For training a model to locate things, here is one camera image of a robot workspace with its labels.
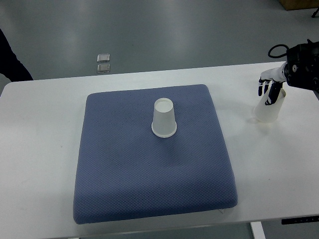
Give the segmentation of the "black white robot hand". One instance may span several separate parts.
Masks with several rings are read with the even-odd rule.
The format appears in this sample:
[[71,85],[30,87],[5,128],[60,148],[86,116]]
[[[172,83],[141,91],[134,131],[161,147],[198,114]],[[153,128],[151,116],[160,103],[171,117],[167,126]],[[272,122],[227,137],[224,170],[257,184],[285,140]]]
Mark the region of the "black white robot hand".
[[283,87],[283,83],[287,81],[285,75],[287,63],[284,63],[281,67],[273,68],[261,73],[258,81],[258,96],[266,95],[265,105],[273,105]]

